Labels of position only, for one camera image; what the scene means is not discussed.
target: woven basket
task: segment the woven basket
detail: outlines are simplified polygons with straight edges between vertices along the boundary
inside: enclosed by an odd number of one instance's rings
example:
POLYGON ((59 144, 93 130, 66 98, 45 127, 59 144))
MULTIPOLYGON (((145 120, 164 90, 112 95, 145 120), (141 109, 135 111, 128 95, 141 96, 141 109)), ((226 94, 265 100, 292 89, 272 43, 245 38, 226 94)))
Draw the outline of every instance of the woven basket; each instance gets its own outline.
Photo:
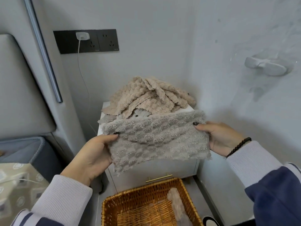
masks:
POLYGON ((186 214, 194 226, 203 226, 190 196, 179 178, 171 178, 107 197, 102 203, 102 226, 176 226, 167 193, 178 189, 186 214))

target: charger plug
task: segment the charger plug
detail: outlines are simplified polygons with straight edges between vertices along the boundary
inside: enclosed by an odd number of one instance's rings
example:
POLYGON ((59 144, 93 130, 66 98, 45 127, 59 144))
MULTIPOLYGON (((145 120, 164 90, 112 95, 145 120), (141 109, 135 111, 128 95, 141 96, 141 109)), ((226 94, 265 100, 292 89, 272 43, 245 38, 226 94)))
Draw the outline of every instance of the charger plug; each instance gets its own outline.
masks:
POLYGON ((76 38, 78 40, 88 40, 88 39, 90 39, 90 35, 87 32, 77 32, 76 38))

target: gold drawer handle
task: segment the gold drawer handle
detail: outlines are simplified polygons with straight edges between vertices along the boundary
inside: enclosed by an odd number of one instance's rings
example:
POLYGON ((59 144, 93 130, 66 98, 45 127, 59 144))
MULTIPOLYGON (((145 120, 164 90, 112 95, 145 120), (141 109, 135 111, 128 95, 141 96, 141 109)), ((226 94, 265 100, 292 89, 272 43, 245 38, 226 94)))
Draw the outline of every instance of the gold drawer handle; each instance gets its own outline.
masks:
POLYGON ((163 177, 160 177, 160 178, 155 178, 155 179, 151 179, 150 177, 148 177, 148 180, 145 183, 153 182, 153 181, 156 181, 156 180, 159 180, 159 179, 162 179, 162 178, 168 178, 168 177, 171 177, 171 176, 172 175, 167 174, 166 176, 163 176, 163 177))

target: black bead bracelet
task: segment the black bead bracelet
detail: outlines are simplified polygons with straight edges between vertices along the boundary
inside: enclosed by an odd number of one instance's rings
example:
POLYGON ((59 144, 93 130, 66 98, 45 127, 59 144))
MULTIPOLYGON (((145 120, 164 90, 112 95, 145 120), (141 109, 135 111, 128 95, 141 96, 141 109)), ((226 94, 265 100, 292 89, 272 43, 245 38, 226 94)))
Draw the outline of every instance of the black bead bracelet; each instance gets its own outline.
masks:
POLYGON ((251 137, 247 137, 245 138, 243 141, 240 142, 240 144, 238 144, 227 156, 226 158, 228 158, 229 156, 233 155, 235 152, 237 152, 246 142, 248 141, 252 141, 251 137))

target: upholstered headboard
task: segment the upholstered headboard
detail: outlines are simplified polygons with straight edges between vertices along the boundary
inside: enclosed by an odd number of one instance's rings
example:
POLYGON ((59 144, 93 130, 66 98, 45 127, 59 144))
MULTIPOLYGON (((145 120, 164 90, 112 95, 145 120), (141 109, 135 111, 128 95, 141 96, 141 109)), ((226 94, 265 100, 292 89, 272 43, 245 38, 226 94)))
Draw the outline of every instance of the upholstered headboard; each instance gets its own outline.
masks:
POLYGON ((55 130, 38 86, 17 42, 0 35, 0 140, 55 130))

